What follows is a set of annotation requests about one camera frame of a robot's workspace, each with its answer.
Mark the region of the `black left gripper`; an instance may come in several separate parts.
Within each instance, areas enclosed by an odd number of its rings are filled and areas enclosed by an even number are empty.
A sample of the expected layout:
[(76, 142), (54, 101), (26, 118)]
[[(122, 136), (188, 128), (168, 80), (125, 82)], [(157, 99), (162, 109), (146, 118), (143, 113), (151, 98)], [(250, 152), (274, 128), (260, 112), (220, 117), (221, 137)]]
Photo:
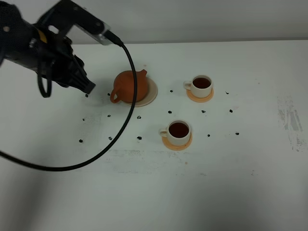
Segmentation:
[(34, 25), (25, 22), (25, 27), (31, 32), (31, 36), (23, 37), (26, 43), (14, 51), (14, 62), (35, 72), (38, 72), (38, 66), (41, 64), (43, 78), (47, 76), (47, 69), (50, 68), (51, 79), (59, 85), (70, 86), (90, 94), (96, 84), (88, 79), (83, 61), (73, 55), (70, 40), (65, 39), (57, 44), (54, 40), (55, 34), (46, 32), (44, 35), (50, 41), (45, 43)]

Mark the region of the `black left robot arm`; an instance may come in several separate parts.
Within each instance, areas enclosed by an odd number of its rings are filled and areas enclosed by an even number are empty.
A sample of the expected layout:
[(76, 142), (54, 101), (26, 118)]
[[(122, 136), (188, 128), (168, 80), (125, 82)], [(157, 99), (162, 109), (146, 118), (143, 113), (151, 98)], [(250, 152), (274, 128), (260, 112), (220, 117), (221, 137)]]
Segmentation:
[(67, 37), (74, 22), (66, 19), (61, 10), (68, 7), (76, 5), (61, 0), (35, 24), (30, 24), (15, 5), (0, 2), (0, 59), (34, 71), (44, 98), (51, 96), (53, 82), (85, 94), (95, 88), (87, 78), (84, 62), (73, 54), (72, 40)]

